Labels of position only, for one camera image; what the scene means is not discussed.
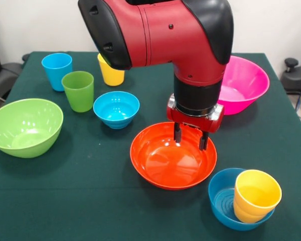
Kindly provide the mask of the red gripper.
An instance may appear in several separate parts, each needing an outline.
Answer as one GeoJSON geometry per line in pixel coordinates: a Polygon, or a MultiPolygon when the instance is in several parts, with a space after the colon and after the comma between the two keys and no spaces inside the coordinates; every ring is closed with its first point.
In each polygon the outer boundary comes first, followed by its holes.
{"type": "Polygon", "coordinates": [[[190,116],[180,112],[176,107],[167,106],[167,117],[174,123],[174,141],[181,142],[182,130],[180,124],[186,124],[202,130],[202,136],[199,142],[199,149],[206,150],[208,144],[209,133],[215,133],[222,122],[224,116],[224,106],[216,105],[215,110],[206,116],[190,116]]]}

